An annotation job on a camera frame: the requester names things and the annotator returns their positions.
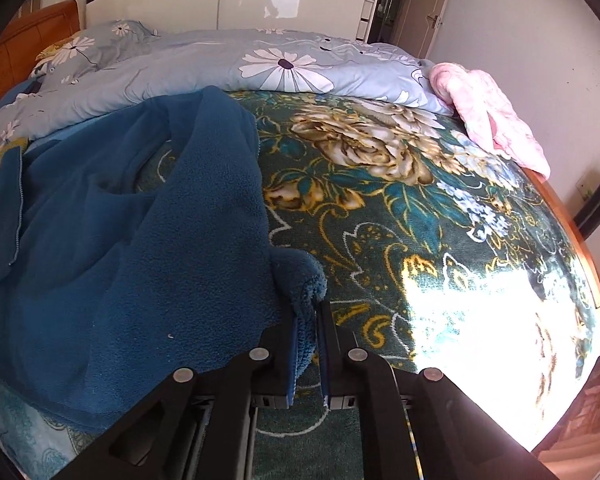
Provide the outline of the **room door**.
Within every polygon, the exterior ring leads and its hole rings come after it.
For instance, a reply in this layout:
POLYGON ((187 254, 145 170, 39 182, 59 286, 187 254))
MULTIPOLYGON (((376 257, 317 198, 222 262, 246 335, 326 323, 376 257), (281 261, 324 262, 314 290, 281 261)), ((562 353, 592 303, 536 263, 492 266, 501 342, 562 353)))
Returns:
POLYGON ((448 0, 401 0, 391 42, 403 51, 426 58, 442 24, 448 0))

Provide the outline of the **orange wooden headboard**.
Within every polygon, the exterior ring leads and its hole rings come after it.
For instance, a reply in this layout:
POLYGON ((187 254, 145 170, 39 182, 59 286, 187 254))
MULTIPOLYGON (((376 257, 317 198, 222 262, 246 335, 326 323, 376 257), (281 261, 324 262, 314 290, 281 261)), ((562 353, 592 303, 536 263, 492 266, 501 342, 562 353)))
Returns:
POLYGON ((9 23, 0 36, 0 99, 28 78, 36 56, 80 30, 76 0, 66 0, 9 23))

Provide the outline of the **pink blanket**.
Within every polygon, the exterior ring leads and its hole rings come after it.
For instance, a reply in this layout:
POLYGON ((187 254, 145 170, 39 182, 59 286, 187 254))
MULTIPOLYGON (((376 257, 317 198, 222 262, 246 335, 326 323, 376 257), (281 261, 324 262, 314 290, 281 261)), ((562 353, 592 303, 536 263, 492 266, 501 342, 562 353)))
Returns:
POLYGON ((434 93, 462 118, 469 139, 483 151, 506 155, 546 181, 550 177, 542 146, 493 77, 455 63, 438 63, 429 72, 434 93))

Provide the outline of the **light blue floral duvet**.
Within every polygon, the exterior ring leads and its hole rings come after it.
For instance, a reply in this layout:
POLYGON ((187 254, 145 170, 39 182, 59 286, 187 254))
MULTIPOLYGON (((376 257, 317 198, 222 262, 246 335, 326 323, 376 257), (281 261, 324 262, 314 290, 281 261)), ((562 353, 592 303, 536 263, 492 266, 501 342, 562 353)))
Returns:
POLYGON ((119 20, 85 29, 38 72, 38 91, 0 106, 0 146, 35 140, 156 96, 223 91, 334 94, 450 114, 432 64, 391 44, 283 29, 167 34, 119 20))

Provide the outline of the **teal floral bed blanket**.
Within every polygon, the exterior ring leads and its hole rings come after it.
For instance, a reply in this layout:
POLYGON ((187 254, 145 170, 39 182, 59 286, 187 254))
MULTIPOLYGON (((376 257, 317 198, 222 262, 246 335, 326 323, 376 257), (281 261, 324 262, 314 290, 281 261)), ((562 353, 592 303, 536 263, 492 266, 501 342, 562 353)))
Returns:
MULTIPOLYGON (((440 368, 535 448, 600 355, 600 304, 542 185, 426 110, 228 96, 256 121, 268 237, 320 264, 335 323, 397 370, 440 368)), ((313 351, 291 410, 260 414, 256 478, 363 477, 358 413, 323 403, 319 369, 313 351)), ((19 477, 52 478, 107 429, 53 419, 0 379, 0 457, 19 477)))

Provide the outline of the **yellow floral pillow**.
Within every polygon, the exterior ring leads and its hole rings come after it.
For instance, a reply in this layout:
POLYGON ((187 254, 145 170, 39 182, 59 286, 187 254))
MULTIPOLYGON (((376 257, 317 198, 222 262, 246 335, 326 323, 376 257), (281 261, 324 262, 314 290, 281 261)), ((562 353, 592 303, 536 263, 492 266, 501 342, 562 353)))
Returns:
POLYGON ((44 72, 48 64, 57 65, 66 62, 71 53, 72 42, 51 44, 35 57, 33 73, 44 72))

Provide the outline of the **blue fleece zip jacket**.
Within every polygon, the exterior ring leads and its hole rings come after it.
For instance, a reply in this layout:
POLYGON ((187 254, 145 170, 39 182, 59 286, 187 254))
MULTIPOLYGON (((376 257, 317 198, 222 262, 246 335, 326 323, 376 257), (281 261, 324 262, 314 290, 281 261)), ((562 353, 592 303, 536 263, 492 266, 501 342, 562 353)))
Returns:
POLYGON ((315 348, 320 264, 274 246, 253 114, 218 88, 118 110, 23 154, 0 194, 0 379, 102 431, 179 367, 297 321, 315 348))

